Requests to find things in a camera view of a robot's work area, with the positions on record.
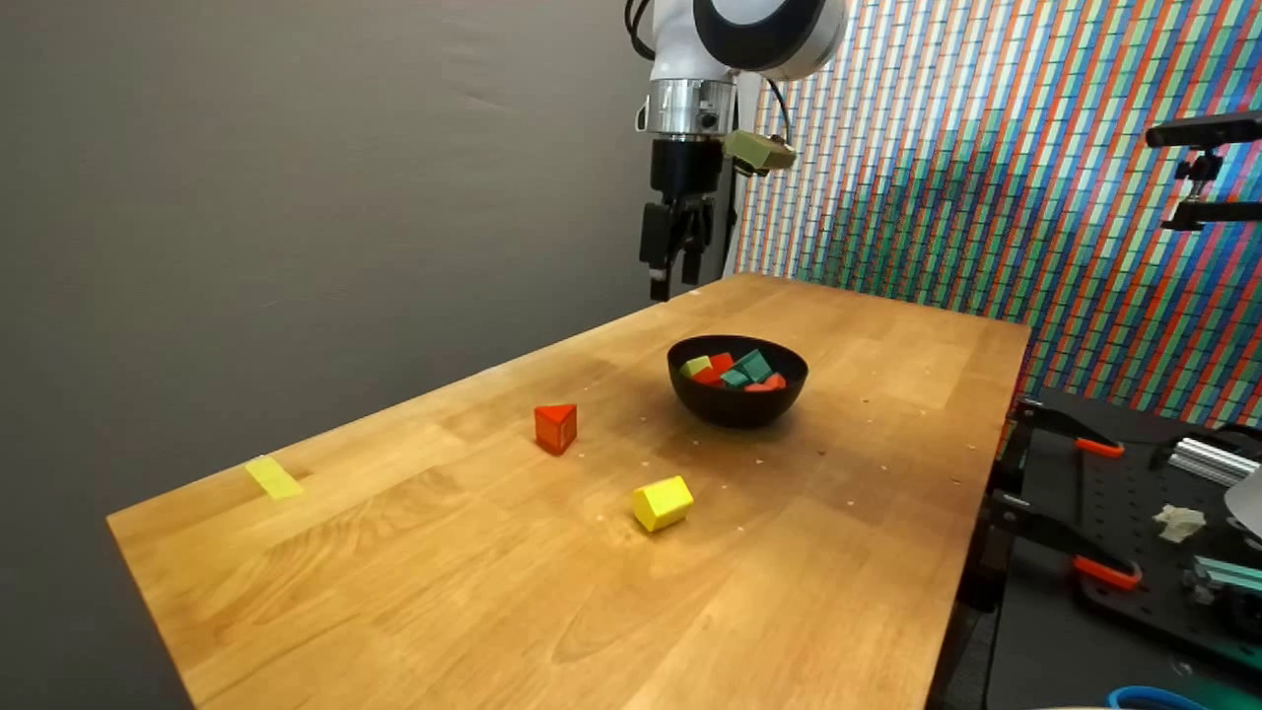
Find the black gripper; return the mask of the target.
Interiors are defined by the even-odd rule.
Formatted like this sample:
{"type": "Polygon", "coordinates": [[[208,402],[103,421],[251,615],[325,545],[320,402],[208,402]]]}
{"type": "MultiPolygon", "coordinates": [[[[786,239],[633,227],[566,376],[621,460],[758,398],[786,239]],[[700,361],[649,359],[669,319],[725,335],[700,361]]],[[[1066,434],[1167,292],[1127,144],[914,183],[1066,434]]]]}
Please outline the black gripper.
{"type": "Polygon", "coordinates": [[[669,261],[680,258],[680,284],[700,284],[700,247],[711,239],[711,197],[716,188],[722,144],[716,140],[649,140],[649,188],[642,205],[642,244],[649,301],[669,301],[669,261]]]}

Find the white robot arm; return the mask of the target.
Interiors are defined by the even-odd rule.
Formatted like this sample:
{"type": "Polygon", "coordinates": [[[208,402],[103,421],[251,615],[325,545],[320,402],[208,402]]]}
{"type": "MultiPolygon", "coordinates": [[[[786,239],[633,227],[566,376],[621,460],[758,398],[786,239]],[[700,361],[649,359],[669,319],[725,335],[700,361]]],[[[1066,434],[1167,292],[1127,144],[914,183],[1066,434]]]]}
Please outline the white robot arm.
{"type": "Polygon", "coordinates": [[[692,284],[712,231],[712,194],[728,165],[732,77],[793,83],[843,38],[843,0],[621,0],[621,31],[649,64],[633,114],[649,140],[638,261],[654,301],[692,284]]]}

